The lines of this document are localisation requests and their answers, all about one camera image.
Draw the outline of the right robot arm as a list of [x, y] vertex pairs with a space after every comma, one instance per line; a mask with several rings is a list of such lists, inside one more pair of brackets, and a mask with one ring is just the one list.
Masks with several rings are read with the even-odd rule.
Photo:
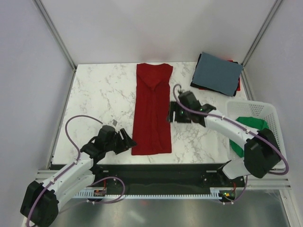
[[222, 186], [228, 186], [237, 177], [252, 175], [262, 179], [267, 174], [284, 175], [273, 169], [279, 162], [285, 162], [274, 133], [267, 128], [256, 129], [239, 121], [231, 119], [221, 110], [210, 104], [200, 104], [191, 91], [174, 96], [169, 103], [167, 121], [199, 124], [227, 137], [238, 145], [244, 156], [229, 160], [220, 168], [217, 181]]

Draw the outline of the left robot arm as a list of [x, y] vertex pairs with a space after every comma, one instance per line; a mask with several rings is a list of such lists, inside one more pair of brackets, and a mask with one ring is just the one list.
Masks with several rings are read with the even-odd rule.
[[50, 226], [61, 208], [87, 186], [99, 186], [104, 175], [98, 162], [106, 153], [120, 154], [137, 144], [125, 129], [116, 131], [105, 125], [79, 151], [76, 159], [41, 183], [33, 181], [27, 187], [20, 212], [39, 227]]

